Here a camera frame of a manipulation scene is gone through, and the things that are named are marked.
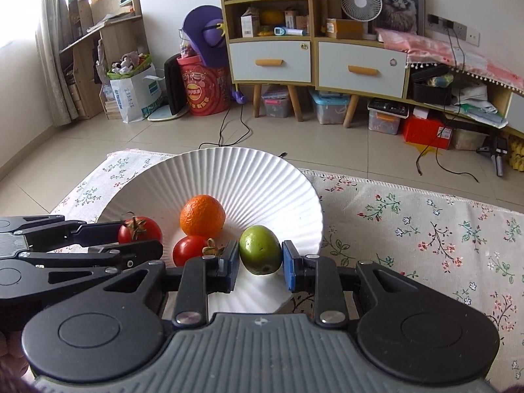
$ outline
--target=lime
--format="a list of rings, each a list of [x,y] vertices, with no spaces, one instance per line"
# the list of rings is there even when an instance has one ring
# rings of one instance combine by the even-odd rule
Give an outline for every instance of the lime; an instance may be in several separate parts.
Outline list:
[[[240,236],[239,254],[253,274],[276,272],[282,264],[282,248],[275,234],[265,226],[250,226]]]

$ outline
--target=tile floor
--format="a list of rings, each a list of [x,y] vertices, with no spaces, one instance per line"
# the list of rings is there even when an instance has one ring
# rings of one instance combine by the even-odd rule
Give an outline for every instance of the tile floor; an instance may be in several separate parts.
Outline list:
[[[224,128],[224,142],[232,143],[245,132],[239,121],[240,108],[231,110]],[[33,215],[51,211],[109,152],[138,148],[182,153],[201,142],[216,142],[224,114],[209,117],[186,115],[179,120],[124,124],[107,120],[104,114],[75,122],[29,155],[0,181],[0,214]],[[320,125],[311,111],[305,121],[294,118],[252,118],[244,108],[244,120],[252,129],[239,146],[261,149],[287,159],[297,167],[347,174],[453,194],[499,205],[524,213],[524,173],[506,169],[498,178],[491,161],[475,152],[442,151],[439,161],[450,170],[469,171],[456,176],[440,169],[434,153],[423,157],[417,173],[419,151],[405,144],[402,136],[367,129],[367,111],[358,111],[350,129]]]

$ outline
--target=orange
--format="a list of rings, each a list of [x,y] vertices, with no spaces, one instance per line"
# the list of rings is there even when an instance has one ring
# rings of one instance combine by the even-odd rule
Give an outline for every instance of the orange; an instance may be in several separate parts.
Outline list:
[[[180,213],[180,227],[185,234],[198,234],[205,238],[215,238],[226,220],[224,208],[209,195],[191,198]]]

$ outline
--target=purple hat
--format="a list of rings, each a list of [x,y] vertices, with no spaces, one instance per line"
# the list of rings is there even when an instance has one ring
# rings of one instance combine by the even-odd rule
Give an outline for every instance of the purple hat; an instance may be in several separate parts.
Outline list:
[[[222,44],[222,9],[217,6],[199,6],[184,19],[182,30],[191,40],[205,66],[221,68],[229,65],[227,47]]]

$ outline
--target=cat picture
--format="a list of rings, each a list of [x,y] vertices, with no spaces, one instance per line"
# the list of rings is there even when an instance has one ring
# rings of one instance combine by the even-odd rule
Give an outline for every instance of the cat picture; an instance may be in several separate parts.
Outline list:
[[[423,34],[424,4],[420,0],[382,0],[382,12],[377,19],[378,28],[411,34]]]
[[[417,8],[413,0],[383,0],[381,17],[387,29],[417,33]]]

